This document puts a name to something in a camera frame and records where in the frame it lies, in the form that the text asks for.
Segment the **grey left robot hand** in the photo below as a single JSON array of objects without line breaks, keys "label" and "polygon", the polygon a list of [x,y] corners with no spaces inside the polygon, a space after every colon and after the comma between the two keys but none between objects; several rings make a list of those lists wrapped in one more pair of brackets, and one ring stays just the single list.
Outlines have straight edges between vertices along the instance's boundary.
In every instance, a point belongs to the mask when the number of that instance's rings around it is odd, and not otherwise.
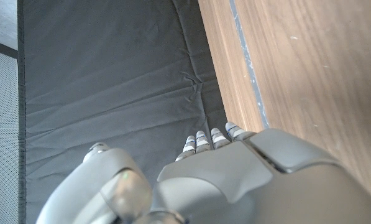
[{"label": "grey left robot hand", "polygon": [[371,223],[371,195],[325,150],[279,129],[198,131],[150,185],[99,142],[38,223]]}]

